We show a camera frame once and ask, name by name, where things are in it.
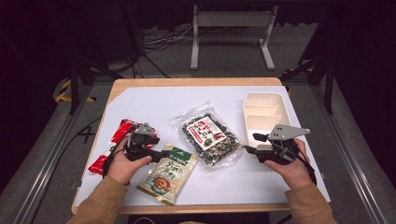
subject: table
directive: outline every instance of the table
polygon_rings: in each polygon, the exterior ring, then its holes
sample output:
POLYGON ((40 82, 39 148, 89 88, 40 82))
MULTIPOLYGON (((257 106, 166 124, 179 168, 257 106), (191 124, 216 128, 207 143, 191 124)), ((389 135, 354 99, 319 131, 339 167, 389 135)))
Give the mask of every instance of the table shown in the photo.
MULTIPOLYGON (((191 96, 193 99, 199 98, 199 90, 205 90, 205 92, 213 92, 216 90, 227 91, 226 95, 229 99, 223 99, 221 93, 219 92, 219 97, 214 96, 210 100, 213 102, 217 113, 225 120, 228 126, 234 131, 237 136, 239 136, 243 141, 246 139, 243 135, 243 129, 237 129, 236 127, 241 127, 244 125, 242 113, 240 111, 235 113, 227 113, 228 111, 235 111, 236 108, 242 107, 242 100, 246 98, 245 94, 240 94, 241 92, 254 91, 279 91, 282 94, 285 105, 290 109, 289 116, 291 124, 293 126, 299 126, 297 117, 292 109, 292 105, 286 89, 281 86, 279 79, 274 77, 260 77, 260 78, 145 78, 145 79, 119 79, 114 83, 112 91, 109 95, 106 111, 101 120, 98 134, 95 137, 92 152, 88 159, 84 175, 82 177, 82 185, 78 190, 75 201, 72 205, 72 212, 76 213, 78 205, 82 200, 84 200, 93 190, 94 186, 100 182, 102 179, 99 175, 90 175, 87 172, 87 168, 92 164, 92 161, 96 160, 96 157, 104 150, 99 148, 99 146, 105 146, 108 143, 111 135, 115 132, 114 128, 118 128, 120 123, 120 118, 126 118, 130 113, 134 113, 133 117, 136 121, 147 122, 157 129, 158 136, 162 139, 164 144, 177 143, 177 147, 187 149, 187 144, 182 146, 181 139, 178 138, 176 134, 172 134, 171 128, 168 127, 168 121, 163 121, 163 114, 168 111, 169 114, 178 116, 180 111, 185 111, 185 108, 190 108, 192 105, 199 105, 198 101, 186 101, 180 102, 184 99, 183 97, 191 96), (175 94, 173 91, 184 91, 186 94, 175 94), (131 92, 134 95, 139 96, 139 94, 145 94, 147 92, 152 92, 152 94, 145 98, 147 95, 142 97, 136 97, 134 100, 131 99, 131 92), (141 105, 139 110, 144 111, 143 114, 140 112, 126 112, 120 109, 118 106, 121 105, 125 108, 126 105, 133 103, 142 103, 146 99, 155 100, 158 96, 159 98, 166 97, 167 95, 176 97, 172 98, 172 101, 165 102, 159 101, 158 105, 153 105, 147 103, 146 105, 141 105), (235 95, 240 96, 240 99, 234 100, 235 95), (181 108, 177 109, 174 105, 180 105, 181 108), (151 106, 158 106, 162 111, 152 111, 151 106)), ((316 162, 312 156, 309 145, 307 146, 307 155, 311 159, 311 164, 316 170, 317 176, 319 175, 319 170, 316 162)), ((162 147, 155 147, 156 150, 161 150, 162 147)), ((238 162, 230 167, 222 168, 214 172, 206 172, 205 168, 200 164, 197 164, 184 186, 182 192, 177 196, 177 205, 167 206, 159 203, 147 194, 137 190, 135 186, 140 182, 143 175, 146 173, 149 167, 144 167, 140 169, 133 179, 131 180, 131 186, 129 187, 129 192, 126 196, 124 206, 121 208, 120 212, 122 214, 188 214, 188 213, 227 213, 227 212, 263 212, 263 211, 278 211, 278 210, 288 210, 286 204, 286 199, 283 194, 284 190, 288 187, 280 177, 280 175, 275 172, 270 171, 265 165, 258 163, 257 158, 253 155, 245 155, 238 162), (230 186, 228 181, 230 180, 230 174, 233 174, 232 178, 235 181, 241 181, 247 183, 244 185, 232 185, 230 186), (257 181, 255 184, 252 183, 252 179, 266 178, 268 181, 257 181), (266 187, 264 189, 251 189, 261 188, 264 184, 266 187), (221 186, 221 190, 216 193, 216 196, 210 196, 208 193, 207 197, 202 197, 202 191, 208 189, 215 189, 221 186), (229 193, 232 191, 232 197, 222 197, 224 193, 229 193)), ((325 196, 325 198, 330 201, 327 190, 323 184, 321 178, 318 178, 318 187, 325 196)))

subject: clear plastic bag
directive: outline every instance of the clear plastic bag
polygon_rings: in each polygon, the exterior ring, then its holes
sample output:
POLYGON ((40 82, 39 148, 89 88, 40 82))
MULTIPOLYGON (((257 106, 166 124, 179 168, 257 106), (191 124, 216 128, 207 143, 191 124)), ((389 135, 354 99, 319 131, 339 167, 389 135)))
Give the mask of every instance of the clear plastic bag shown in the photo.
POLYGON ((230 166, 242 157, 243 143, 210 102, 185 112, 171 123, 209 170, 230 166))

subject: green food packet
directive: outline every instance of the green food packet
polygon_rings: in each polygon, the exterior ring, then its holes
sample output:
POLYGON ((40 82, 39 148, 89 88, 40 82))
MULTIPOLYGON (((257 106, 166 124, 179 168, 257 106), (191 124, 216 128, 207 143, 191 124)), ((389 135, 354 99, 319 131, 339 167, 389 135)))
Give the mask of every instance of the green food packet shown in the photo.
POLYGON ((137 188, 162 203, 174 205, 198 158, 171 144, 163 150, 171 150, 169 156, 153 163, 137 188))

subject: floor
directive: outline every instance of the floor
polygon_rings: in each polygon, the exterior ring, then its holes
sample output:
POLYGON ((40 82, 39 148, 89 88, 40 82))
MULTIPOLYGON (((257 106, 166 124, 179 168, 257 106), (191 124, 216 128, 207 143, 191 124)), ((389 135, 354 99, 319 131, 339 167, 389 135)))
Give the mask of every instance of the floor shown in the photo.
MULTIPOLYGON (((138 78, 166 78, 163 74, 185 78, 280 77, 286 69, 297 66, 315 28, 315 24, 274 28, 269 50, 275 71, 265 67, 257 43, 262 35, 260 30, 208 29, 200 35, 198 70, 190 70, 191 41, 185 39, 168 49, 148 53, 156 66, 140 57, 134 65, 134 73, 128 70, 122 74, 125 77, 135 74, 138 78)), ((113 63, 110 67, 117 66, 120 65, 113 63)), ((300 123, 312 131, 307 140, 332 199, 335 218, 339 223, 348 224, 396 223, 396 200, 392 200, 396 198, 396 190, 376 163, 342 93, 335 85, 330 115, 322 103, 323 81, 318 86, 309 86, 305 78, 306 75, 301 74, 284 85, 290 87, 290 99, 300 123)), ((73 216, 70 208, 113 81, 97 74, 93 86, 81 86, 83 99, 88 96, 95 101, 82 104, 73 116, 68 114, 70 103, 58 103, 47 128, 1 195, 0 223, 65 223, 73 216), (53 169, 50 169, 49 158, 53 158, 53 169), (38 188, 37 180, 45 187, 38 188)), ((270 212, 270 223, 277 223, 288 214, 287 211, 270 212)), ((127 222, 125 215, 117 219, 117 223, 127 222)))

